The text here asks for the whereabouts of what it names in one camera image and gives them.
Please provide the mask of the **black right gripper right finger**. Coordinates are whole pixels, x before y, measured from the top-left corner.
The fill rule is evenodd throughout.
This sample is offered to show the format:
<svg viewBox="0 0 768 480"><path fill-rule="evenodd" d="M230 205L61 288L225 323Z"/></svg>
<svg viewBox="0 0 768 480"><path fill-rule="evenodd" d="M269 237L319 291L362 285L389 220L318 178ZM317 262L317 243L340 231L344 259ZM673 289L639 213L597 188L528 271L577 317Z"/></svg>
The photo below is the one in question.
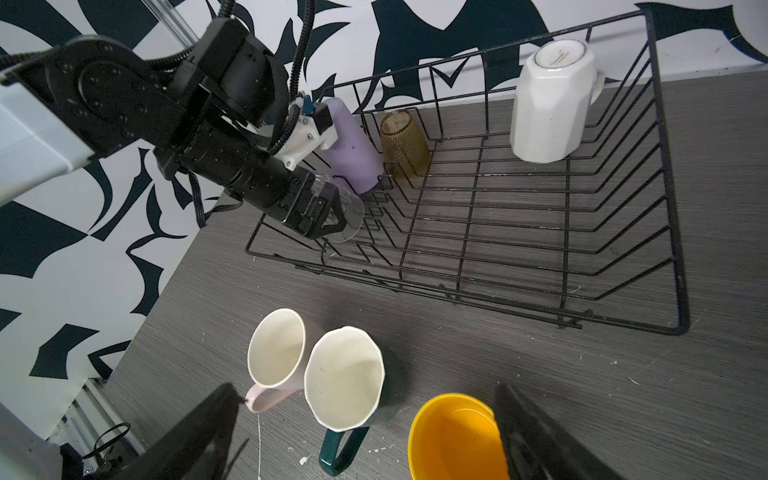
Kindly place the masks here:
<svg viewBox="0 0 768 480"><path fill-rule="evenodd" d="M493 412L512 479L622 478L515 386L498 383Z"/></svg>

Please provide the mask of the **white faceted mug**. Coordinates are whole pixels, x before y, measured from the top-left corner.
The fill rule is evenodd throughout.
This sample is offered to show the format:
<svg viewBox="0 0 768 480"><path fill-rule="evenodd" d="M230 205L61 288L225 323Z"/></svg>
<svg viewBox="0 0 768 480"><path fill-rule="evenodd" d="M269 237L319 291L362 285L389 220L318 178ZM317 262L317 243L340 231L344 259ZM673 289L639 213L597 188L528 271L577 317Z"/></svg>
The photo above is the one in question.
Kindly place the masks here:
<svg viewBox="0 0 768 480"><path fill-rule="evenodd" d="M589 107L603 91L605 74L588 43L555 40L530 55L512 107L510 144L519 159L549 164L581 144Z"/></svg>

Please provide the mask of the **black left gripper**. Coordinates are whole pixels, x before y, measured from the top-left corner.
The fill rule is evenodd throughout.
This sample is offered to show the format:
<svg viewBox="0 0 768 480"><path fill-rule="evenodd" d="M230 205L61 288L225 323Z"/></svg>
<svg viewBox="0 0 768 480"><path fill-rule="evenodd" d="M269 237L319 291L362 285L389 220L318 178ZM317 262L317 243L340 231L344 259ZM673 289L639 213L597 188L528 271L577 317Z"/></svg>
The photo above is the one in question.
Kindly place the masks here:
<svg viewBox="0 0 768 480"><path fill-rule="evenodd" d="M202 121L179 151L182 169L203 177L303 237L341 234L348 225L344 194L333 181L268 157L245 131L223 119Z"/></svg>

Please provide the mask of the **olive textured glass cup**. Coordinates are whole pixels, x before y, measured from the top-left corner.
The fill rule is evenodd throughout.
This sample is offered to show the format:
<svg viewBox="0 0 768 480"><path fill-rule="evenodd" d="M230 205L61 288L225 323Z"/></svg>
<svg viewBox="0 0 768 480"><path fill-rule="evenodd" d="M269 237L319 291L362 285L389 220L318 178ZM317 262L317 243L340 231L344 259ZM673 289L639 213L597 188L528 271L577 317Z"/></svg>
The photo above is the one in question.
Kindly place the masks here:
<svg viewBox="0 0 768 480"><path fill-rule="evenodd" d="M395 178L423 176L430 162L425 135L410 112L387 114L380 126L382 151L388 173Z"/></svg>

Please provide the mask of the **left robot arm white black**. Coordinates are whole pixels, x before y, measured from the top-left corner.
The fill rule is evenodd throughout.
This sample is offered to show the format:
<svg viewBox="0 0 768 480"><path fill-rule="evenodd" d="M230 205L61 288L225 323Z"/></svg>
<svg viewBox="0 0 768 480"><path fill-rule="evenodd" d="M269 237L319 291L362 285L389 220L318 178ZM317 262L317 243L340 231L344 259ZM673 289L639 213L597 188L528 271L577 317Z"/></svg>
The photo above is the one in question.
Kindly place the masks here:
<svg viewBox="0 0 768 480"><path fill-rule="evenodd" d="M329 107L299 89L316 5L304 5L285 66L224 1L202 38L145 60L103 36L1 60L1 200L109 157L136 140L167 180L185 174L204 225L199 182L221 187L308 239L354 237L361 199L302 161L338 138Z"/></svg>

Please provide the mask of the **yellow mug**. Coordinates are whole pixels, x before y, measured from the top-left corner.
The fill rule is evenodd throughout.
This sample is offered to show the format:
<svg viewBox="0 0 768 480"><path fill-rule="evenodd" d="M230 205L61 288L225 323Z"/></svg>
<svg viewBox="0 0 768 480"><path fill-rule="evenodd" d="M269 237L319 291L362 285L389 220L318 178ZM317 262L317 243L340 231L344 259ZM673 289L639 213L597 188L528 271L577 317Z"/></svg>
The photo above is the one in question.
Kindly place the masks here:
<svg viewBox="0 0 768 480"><path fill-rule="evenodd" d="M413 479L507 479L494 413L482 401L447 393L427 401L411 425L408 463Z"/></svg>

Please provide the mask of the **lilac plastic cup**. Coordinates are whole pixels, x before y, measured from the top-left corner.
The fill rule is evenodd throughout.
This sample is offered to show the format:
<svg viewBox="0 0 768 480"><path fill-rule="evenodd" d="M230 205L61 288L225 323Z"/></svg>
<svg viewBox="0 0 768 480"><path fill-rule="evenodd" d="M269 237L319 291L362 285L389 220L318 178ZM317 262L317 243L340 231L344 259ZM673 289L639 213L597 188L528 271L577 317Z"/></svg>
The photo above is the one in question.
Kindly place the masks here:
<svg viewBox="0 0 768 480"><path fill-rule="evenodd" d="M320 156L336 184L363 196L384 175L383 157L341 99L332 97L323 105L328 107L337 140L327 149L320 148Z"/></svg>

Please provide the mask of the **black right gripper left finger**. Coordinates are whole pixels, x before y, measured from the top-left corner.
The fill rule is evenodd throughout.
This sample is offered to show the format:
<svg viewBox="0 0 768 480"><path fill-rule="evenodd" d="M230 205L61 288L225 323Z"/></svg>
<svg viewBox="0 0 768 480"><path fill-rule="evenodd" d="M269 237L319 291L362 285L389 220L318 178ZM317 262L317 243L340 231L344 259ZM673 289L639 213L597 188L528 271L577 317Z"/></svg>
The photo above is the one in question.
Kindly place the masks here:
<svg viewBox="0 0 768 480"><path fill-rule="evenodd" d="M242 397L224 383L116 479L222 479Z"/></svg>

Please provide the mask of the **clear glass cup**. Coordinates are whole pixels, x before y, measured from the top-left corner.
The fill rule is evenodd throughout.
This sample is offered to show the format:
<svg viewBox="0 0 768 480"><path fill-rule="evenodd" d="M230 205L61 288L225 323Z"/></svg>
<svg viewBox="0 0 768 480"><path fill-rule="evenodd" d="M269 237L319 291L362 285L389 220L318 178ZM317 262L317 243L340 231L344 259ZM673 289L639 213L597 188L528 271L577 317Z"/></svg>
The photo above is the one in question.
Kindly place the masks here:
<svg viewBox="0 0 768 480"><path fill-rule="evenodd" d="M333 181L341 188L344 194L345 213L348 220L348 225L341 234L320 238L325 238L333 243L350 241L358 234L363 223L365 207L362 199L353 191L346 179L336 178L327 173L316 173L314 178Z"/></svg>

